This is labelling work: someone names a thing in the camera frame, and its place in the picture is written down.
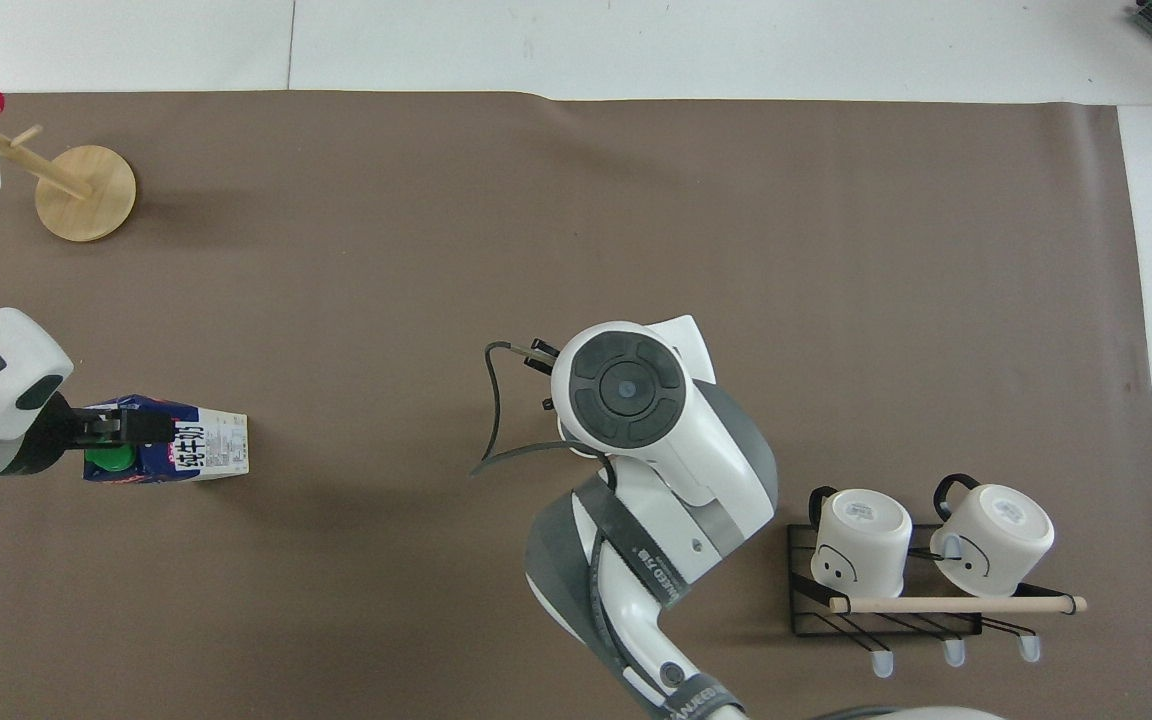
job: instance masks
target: wooden mug tree base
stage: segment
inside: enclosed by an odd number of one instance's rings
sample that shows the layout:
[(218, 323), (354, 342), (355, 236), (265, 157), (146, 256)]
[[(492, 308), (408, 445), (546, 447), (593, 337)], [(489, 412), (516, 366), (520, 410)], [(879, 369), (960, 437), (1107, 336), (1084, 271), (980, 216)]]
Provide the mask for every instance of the wooden mug tree base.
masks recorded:
[(73, 242), (100, 240), (118, 229), (136, 204), (136, 176), (118, 152), (99, 145), (71, 147), (52, 162), (91, 185), (86, 199), (61, 190), (46, 179), (33, 192), (38, 219), (50, 232)]

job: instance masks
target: white table surface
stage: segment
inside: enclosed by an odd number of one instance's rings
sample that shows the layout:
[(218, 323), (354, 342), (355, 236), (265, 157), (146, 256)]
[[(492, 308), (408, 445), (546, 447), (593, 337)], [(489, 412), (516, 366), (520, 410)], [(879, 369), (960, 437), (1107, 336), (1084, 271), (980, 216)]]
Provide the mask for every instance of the white table surface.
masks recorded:
[(1120, 105), (1152, 374), (1152, 40), (1131, 9), (1094, 0), (0, 3), (0, 90)]

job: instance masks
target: round black button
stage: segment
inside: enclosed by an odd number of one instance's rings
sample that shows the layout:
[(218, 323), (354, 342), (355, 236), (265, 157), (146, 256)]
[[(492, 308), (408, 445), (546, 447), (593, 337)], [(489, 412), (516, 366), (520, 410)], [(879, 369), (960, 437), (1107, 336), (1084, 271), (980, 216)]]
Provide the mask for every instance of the round black button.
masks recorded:
[(682, 667), (677, 667), (677, 665), (673, 662), (666, 662), (665, 665), (660, 666), (660, 680), (667, 687), (677, 688), (687, 679), (684, 676), (684, 673), (682, 673)]
[(644, 414), (655, 397), (655, 378), (636, 361), (617, 363), (602, 373), (598, 384), (602, 403), (613, 414), (630, 416)]

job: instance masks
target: wooden peg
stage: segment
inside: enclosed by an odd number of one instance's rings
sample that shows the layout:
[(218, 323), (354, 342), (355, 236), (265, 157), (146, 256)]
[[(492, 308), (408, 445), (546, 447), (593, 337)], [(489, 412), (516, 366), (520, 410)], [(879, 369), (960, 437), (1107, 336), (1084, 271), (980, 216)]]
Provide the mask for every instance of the wooden peg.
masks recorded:
[(68, 192), (68, 195), (76, 197), (78, 200), (85, 200), (92, 195), (92, 187), (83, 182), (82, 179), (77, 179), (73, 173), (58, 168), (53, 162), (45, 160), (31, 150), (13, 146), (12, 141), (2, 132), (0, 132), (0, 158), (13, 160), (20, 167), (28, 169), (40, 179), (45, 179), (45, 181), (59, 187), (60, 190)]
[(21, 132), (18, 136), (13, 137), (8, 145), (20, 147), (24, 145), (24, 143), (32, 141), (38, 132), (41, 132), (41, 126), (33, 126), (32, 128), (26, 129), (26, 131)]

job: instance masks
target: wooden dowel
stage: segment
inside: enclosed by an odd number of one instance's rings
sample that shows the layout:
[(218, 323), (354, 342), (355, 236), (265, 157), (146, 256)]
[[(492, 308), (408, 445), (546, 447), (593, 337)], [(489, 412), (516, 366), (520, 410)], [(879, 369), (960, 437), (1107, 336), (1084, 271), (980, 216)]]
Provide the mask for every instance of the wooden dowel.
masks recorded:
[[(1087, 600), (1074, 597), (854, 597), (850, 612), (1083, 612)], [(849, 598), (829, 598), (829, 611), (849, 612)]]
[(0, 132), (0, 158), (13, 160), (20, 167), (28, 169), (40, 179), (59, 187), (60, 190), (77, 197), (78, 200), (86, 200), (92, 196), (92, 187), (71, 173), (58, 168), (51, 160), (41, 158), (26, 147), (14, 147), (10, 138)]
[(24, 143), (37, 137), (38, 132), (41, 132), (41, 126), (33, 126), (32, 128), (26, 129), (26, 131), (21, 132), (18, 136), (13, 137), (9, 145), (13, 147), (20, 147), (24, 145)]

